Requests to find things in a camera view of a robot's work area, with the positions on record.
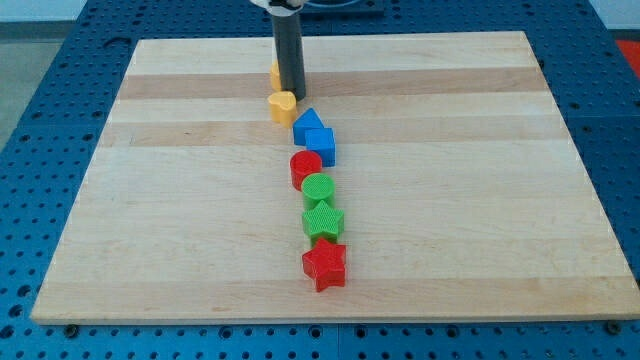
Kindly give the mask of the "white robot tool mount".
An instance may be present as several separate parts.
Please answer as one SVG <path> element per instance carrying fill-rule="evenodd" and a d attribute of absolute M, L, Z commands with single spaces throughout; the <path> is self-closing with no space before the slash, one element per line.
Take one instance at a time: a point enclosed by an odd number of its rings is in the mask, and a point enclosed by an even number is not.
<path fill-rule="evenodd" d="M 304 0 L 250 0 L 250 2 L 277 17 L 292 16 L 304 7 Z"/>

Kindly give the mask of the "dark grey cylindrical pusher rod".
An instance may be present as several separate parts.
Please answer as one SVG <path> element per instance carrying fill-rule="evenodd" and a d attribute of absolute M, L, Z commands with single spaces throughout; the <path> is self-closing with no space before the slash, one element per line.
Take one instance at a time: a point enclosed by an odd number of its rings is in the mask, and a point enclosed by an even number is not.
<path fill-rule="evenodd" d="M 300 16 L 272 16 L 280 84 L 283 91 L 292 92 L 297 101 L 306 97 L 306 79 Z"/>

